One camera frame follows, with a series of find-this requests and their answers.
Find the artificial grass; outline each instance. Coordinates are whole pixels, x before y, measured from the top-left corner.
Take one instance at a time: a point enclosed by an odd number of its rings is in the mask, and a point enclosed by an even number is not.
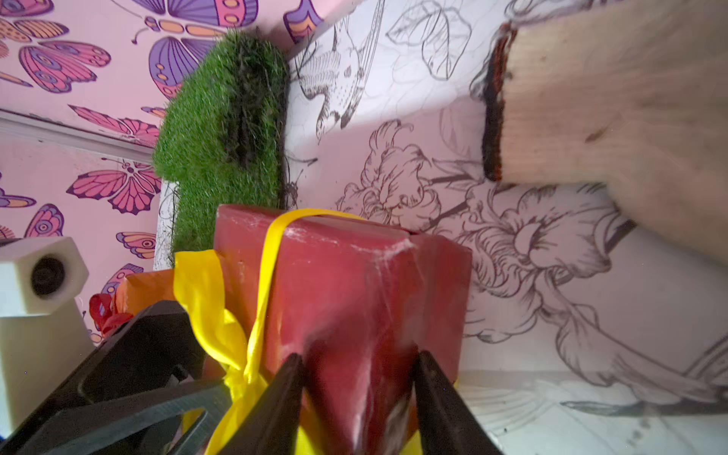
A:
[[[179,183],[173,252],[213,247],[220,204],[282,207],[288,65],[267,41],[228,33],[167,107],[154,169]]]

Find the white plastic block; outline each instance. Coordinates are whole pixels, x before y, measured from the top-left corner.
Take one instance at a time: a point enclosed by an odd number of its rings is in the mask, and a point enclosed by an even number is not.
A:
[[[39,296],[33,291],[31,276],[44,257],[63,263],[65,279],[51,295]],[[34,237],[4,245],[0,247],[0,317],[51,314],[79,295],[88,276],[70,237]]]
[[[48,264],[48,258],[57,261],[56,266],[63,265],[61,280],[58,273],[52,273],[52,267],[38,267]],[[31,282],[34,269],[35,287]],[[86,266],[70,238],[22,239],[0,246],[3,438],[8,438],[93,351],[74,301],[87,277]],[[41,295],[34,289],[41,290]]]

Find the butterfly wallpaper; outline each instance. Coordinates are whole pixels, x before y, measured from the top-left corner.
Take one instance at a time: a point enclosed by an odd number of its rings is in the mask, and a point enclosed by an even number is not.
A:
[[[226,32],[285,52],[344,0],[0,0],[0,108],[152,152],[166,105]]]
[[[126,275],[152,270],[161,181],[144,163],[6,132],[0,143],[0,239],[74,239],[90,273],[76,304],[99,342],[102,329],[124,316],[105,316],[92,297],[104,294],[101,299],[111,301]]]

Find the red foam block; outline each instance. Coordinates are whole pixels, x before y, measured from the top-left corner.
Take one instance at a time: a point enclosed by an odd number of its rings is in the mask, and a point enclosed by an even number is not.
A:
[[[247,333],[266,230],[279,214],[218,209],[226,306]],[[303,218],[286,229],[262,366],[271,378],[290,353],[304,356],[310,377],[301,423],[326,453],[398,453],[417,349],[431,351],[456,378],[470,270],[470,250],[437,235],[334,217]]]

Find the bird drawing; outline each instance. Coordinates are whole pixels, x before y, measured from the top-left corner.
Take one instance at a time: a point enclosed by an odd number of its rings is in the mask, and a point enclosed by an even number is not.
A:
[[[371,30],[360,47],[349,35],[349,17],[335,24],[331,51],[304,52],[297,59],[297,79],[301,91],[309,100],[324,96],[316,121],[316,137],[321,142],[324,133],[338,122],[343,129],[354,116],[366,85],[374,50],[379,37],[384,0],[378,0]]]

